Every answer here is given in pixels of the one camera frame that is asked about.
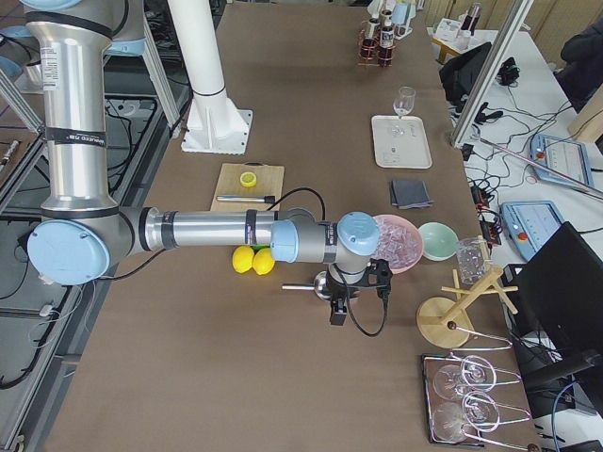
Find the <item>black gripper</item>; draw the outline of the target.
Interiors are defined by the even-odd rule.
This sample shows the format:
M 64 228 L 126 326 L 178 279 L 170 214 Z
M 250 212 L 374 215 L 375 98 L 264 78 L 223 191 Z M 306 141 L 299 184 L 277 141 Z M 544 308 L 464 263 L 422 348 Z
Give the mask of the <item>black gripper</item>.
M 366 268 L 358 273 L 349 273 L 337 264 L 328 267 L 326 286 L 330 293 L 330 317 L 332 326 L 343 326 L 348 316 L 347 298 L 354 298 L 362 288 L 375 288 L 380 299 L 391 293 L 392 271 L 384 259 L 371 258 Z

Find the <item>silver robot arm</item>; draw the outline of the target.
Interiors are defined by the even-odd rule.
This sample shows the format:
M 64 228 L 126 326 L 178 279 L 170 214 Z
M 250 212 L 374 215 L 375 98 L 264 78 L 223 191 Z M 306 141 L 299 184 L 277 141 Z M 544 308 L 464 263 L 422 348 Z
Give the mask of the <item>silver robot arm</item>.
M 392 273 L 374 258 L 379 228 L 365 213 L 331 222 L 302 209 L 187 213 L 118 205 L 108 191 L 103 58 L 112 46 L 142 53 L 143 6 L 27 1 L 24 10 L 41 51 L 50 169 L 50 195 L 27 242 L 39 273 L 77 285 L 144 251 L 248 245 L 278 261 L 324 264 L 334 325 L 352 317 L 350 301 L 360 288 L 372 287 L 388 301 Z

